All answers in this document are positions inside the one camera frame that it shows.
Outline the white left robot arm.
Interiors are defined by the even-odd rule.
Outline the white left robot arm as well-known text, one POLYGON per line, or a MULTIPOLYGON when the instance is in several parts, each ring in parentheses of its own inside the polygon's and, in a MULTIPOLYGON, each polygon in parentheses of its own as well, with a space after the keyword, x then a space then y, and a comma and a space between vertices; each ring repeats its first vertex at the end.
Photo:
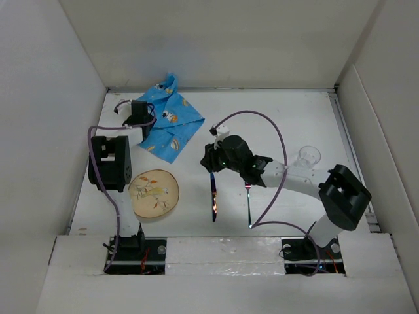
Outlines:
POLYGON ((115 238, 120 235, 120 209, 110 191, 123 192, 132 178, 130 140, 127 135, 106 137, 95 135, 94 132, 139 129, 142 135, 148 136, 156 122, 155 106, 146 101, 133 100, 130 102, 130 108, 131 113, 121 126, 88 128, 88 177, 90 183, 95 185, 114 207, 117 222, 115 238))

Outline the iridescent table knife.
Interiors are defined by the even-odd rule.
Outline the iridescent table knife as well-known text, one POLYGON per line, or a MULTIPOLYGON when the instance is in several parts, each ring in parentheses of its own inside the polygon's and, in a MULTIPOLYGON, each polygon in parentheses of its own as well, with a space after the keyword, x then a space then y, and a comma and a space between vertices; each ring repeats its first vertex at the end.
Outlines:
POLYGON ((217 219, 217 187, 215 182, 214 173, 210 173, 210 184, 211 184, 211 206, 212 206, 212 221, 215 222, 217 219))

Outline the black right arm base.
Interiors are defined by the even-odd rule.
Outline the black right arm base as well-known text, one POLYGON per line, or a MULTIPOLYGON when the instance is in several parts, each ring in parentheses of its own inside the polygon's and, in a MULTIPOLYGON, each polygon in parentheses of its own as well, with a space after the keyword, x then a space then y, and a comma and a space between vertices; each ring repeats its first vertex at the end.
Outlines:
POLYGON ((345 274, 343 257, 337 238, 324 248, 319 247, 319 256, 312 242, 304 237, 283 237, 278 255, 284 260, 287 275, 312 275, 317 266, 318 274, 345 274))

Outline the round bird-painted plate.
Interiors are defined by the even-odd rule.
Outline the round bird-painted plate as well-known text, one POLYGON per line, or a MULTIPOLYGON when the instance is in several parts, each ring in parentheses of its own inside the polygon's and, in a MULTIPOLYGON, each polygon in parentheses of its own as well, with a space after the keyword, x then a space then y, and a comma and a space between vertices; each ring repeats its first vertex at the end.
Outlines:
POLYGON ((128 187, 134 215, 158 219, 172 211, 179 201, 179 184, 168 171, 154 169, 135 177, 128 187))

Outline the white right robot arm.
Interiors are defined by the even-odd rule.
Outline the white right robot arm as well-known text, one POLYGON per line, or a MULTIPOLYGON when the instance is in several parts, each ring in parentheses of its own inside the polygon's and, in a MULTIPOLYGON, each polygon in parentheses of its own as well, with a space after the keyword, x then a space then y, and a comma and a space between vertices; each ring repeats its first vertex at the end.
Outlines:
POLYGON ((372 199, 367 188, 344 165, 337 164, 330 170, 289 167, 253 154, 238 135, 229 135, 219 144, 207 144, 200 163, 210 173, 234 171, 251 186, 284 188, 319 200, 325 214, 302 242, 304 253, 312 258, 324 253, 342 231, 354 231, 372 199))

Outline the clear plastic cup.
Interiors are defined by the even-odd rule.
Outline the clear plastic cup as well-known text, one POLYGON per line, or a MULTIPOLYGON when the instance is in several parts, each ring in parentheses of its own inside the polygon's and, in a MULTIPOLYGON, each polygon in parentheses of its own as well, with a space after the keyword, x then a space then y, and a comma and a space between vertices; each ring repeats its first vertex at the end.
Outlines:
POLYGON ((321 160, 321 152, 313 146, 306 145, 299 150, 299 155, 295 163, 298 167, 312 169, 321 160))

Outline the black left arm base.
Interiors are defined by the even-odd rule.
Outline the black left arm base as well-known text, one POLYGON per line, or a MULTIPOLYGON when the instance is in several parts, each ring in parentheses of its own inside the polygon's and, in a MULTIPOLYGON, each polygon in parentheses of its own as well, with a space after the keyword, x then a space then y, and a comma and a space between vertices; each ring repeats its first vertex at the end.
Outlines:
POLYGON ((164 275, 166 252, 166 238, 147 237, 140 243, 136 235, 120 237, 117 253, 111 263, 112 252, 107 252, 105 273, 108 275, 164 275))

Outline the iridescent fork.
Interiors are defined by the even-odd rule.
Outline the iridescent fork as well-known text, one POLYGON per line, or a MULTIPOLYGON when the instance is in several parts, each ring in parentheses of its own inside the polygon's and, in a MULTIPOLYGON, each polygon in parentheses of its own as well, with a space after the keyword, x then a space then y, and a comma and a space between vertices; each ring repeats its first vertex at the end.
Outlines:
POLYGON ((250 203, 250 189, 251 185, 245 183, 245 189, 247 192, 247 218, 248 218, 248 228, 252 229, 252 218, 251 218, 251 203, 250 203))

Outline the blue space-print cloth placemat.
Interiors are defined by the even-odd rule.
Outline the blue space-print cloth placemat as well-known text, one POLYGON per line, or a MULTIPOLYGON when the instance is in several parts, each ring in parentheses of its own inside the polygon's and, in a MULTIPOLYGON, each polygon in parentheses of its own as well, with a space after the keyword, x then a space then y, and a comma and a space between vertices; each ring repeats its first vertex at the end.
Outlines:
POLYGON ((177 91, 173 73, 149 88, 138 99, 154 106, 156 122, 139 146, 168 163, 173 163, 203 125, 205 118, 177 91))

